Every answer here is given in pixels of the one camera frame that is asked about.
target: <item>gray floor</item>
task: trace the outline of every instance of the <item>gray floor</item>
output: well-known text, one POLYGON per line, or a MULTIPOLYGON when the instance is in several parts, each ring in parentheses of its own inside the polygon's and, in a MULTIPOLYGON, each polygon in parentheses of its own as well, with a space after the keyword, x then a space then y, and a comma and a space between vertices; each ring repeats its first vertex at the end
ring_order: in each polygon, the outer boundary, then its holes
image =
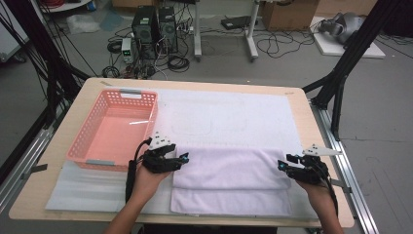
MULTIPOLYGON (((105 10, 91 15, 99 22, 113 17, 105 10)), ((203 24, 221 28, 219 19, 203 19, 203 24)), ((118 24, 109 26, 107 31, 69 36, 98 74, 108 64, 107 39, 115 31, 130 25, 131 21, 123 19, 118 24)), ((400 46, 393 41, 386 43, 413 56, 412 45, 400 46)), ((379 232, 412 233, 410 167, 413 165, 413 152, 410 135, 413 133, 413 106, 410 101, 413 99, 413 62, 412 58, 379 42, 376 44, 387 56, 385 59, 363 58, 351 73, 344 93, 340 136, 379 232)), ((282 50, 296 47, 296 44, 282 45, 282 50)), ((168 80, 304 87, 328 74, 339 59, 322 56, 313 44, 277 59, 260 52, 259 59, 251 63, 244 38, 210 34, 203 34, 203 50, 201 62, 189 56, 191 66, 187 72, 165 71, 168 80)), ((73 49, 68 49, 68 52, 75 66, 91 73, 73 49)), ((167 78, 157 73, 153 79, 167 78)), ((2 163, 46 103, 30 63, 2 64, 0 90, 2 163)), ((38 230, 42 233, 97 233, 106 225, 99 222, 11 220, 7 215, 9 208, 1 213, 0 233, 33 233, 38 230)), ((304 231, 282 228, 279 233, 304 231)), ((346 233, 359 231, 355 227, 346 233)))

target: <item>brown box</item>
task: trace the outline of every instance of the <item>brown box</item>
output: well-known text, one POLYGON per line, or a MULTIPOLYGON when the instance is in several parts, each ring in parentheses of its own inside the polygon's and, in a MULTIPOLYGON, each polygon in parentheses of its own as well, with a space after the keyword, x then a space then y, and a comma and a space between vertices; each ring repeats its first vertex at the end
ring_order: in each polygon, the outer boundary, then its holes
POLYGON ((319 0, 295 0, 266 3, 262 21, 269 31, 307 30, 314 17, 319 0))
POLYGON ((158 0, 112 0, 116 8, 137 8, 137 6, 158 6, 158 0))
POLYGON ((320 0, 317 16, 334 17, 337 13, 353 12, 360 16, 368 16, 377 0, 320 0))

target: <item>basket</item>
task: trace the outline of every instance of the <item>basket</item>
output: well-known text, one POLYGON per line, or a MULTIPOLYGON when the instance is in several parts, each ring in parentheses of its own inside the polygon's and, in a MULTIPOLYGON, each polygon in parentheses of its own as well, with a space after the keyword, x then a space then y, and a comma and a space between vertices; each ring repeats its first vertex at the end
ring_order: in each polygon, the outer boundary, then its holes
POLYGON ((127 171, 136 148, 152 135, 157 97, 147 91, 103 90, 66 158, 85 169, 127 171))

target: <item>white towel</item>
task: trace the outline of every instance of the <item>white towel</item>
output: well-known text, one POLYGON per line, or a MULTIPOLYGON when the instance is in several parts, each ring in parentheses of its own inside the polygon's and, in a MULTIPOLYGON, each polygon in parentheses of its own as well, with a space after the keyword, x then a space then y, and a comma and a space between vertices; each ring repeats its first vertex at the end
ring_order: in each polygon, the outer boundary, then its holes
POLYGON ((278 149, 182 145, 190 161, 173 175, 170 209, 192 215, 290 215, 290 179, 278 149))

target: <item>human arm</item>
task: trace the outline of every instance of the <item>human arm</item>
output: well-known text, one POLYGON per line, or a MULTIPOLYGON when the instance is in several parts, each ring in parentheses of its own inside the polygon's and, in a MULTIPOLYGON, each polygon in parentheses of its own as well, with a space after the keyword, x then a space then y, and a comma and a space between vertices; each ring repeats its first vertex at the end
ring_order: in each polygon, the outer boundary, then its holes
POLYGON ((130 199, 113 218, 104 233, 130 233, 143 206, 152 198, 161 181, 169 174, 153 174, 139 164, 130 199))
POLYGON ((343 228, 338 220, 333 200, 330 197, 328 188, 320 185, 312 185, 309 183, 296 180, 297 183, 306 190, 309 201, 313 209, 316 211, 319 221, 321 222, 322 230, 325 234, 342 234, 343 228))

